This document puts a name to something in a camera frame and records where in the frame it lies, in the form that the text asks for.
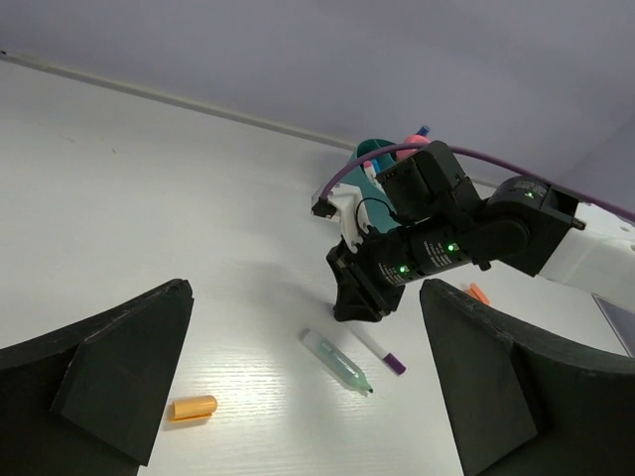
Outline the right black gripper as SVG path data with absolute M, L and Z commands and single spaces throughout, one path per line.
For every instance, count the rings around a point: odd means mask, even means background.
M 340 322 L 378 322 L 394 312 L 407 284 L 471 263 L 459 235 L 472 230 L 481 199 L 450 146 L 433 141 L 380 173 L 395 227 L 380 231 L 360 221 L 357 238 L 339 241 L 326 255 L 337 285 L 333 316 Z

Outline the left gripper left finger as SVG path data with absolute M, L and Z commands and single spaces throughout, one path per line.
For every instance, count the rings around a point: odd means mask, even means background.
M 135 475 L 149 463 L 193 308 L 175 279 L 1 351 L 4 475 Z

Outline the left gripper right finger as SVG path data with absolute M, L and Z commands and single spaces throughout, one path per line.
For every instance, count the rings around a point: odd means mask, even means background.
M 438 280 L 423 319 L 465 475 L 631 475 L 634 361 Z

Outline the pink cap white pen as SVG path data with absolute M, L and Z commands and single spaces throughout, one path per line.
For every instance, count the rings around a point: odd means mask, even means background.
M 376 162 L 375 161 L 365 161 L 363 163 L 363 171 L 368 179 L 368 181 L 378 190 L 382 191 L 382 185 L 379 183 L 378 179 L 377 179 L 377 170 L 375 168 Z

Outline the blue cap white pen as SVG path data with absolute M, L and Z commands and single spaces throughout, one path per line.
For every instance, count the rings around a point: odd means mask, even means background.
M 426 125 L 423 125 L 417 132 L 419 136 L 423 136 L 423 137 L 427 137 L 429 133 L 430 133 L 430 128 Z

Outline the purple cap white pen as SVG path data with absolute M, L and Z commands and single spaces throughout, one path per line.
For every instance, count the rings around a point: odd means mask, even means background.
M 383 348 L 370 335 L 357 327 L 351 327 L 350 330 L 357 339 L 395 375 L 402 376 L 406 372 L 407 367 L 392 352 Z

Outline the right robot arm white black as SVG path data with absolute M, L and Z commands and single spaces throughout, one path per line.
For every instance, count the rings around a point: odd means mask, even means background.
M 409 283 L 495 262 L 633 307 L 631 212 L 523 172 L 481 198 L 461 153 L 429 140 L 379 149 L 394 159 L 377 178 L 394 222 L 387 231 L 371 223 L 361 190 L 340 177 L 314 195 L 313 214 L 340 224 L 326 257 L 337 320 L 377 322 L 398 308 Z

